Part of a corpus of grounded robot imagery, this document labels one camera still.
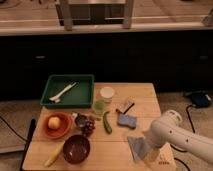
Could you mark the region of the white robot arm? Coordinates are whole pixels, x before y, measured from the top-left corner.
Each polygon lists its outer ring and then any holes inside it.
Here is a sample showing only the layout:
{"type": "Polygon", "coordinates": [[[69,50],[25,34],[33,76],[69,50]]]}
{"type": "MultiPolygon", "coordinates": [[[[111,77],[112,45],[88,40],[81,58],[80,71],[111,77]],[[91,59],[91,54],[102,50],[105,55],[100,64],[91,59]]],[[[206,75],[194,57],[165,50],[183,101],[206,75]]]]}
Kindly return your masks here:
{"type": "Polygon", "coordinates": [[[181,115],[174,110],[168,110],[153,120],[145,133],[144,154],[147,155],[152,149],[161,148],[168,142],[213,164],[213,139],[187,131],[180,127],[181,123],[181,115]]]}

